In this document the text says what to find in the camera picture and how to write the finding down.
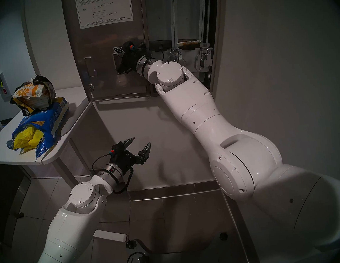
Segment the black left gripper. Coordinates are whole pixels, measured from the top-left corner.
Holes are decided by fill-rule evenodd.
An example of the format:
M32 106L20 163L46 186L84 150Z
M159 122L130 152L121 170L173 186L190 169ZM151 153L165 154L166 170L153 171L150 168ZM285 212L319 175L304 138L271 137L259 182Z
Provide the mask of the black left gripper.
M135 156L127 150L134 140L135 137L120 141L111 148L110 161L112 164L117 165L121 170L128 170L134 164L143 165L149 158L151 142L147 143L147 145L138 152L138 156Z

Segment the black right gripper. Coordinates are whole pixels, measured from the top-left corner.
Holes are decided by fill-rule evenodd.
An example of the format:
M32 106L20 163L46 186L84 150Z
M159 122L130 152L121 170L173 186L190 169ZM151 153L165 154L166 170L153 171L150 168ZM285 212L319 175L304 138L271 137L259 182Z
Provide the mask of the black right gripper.
M136 71L138 61L146 54L145 43L137 46L133 42L125 42L122 47L114 47L114 54L123 55L120 65L116 67L118 74Z

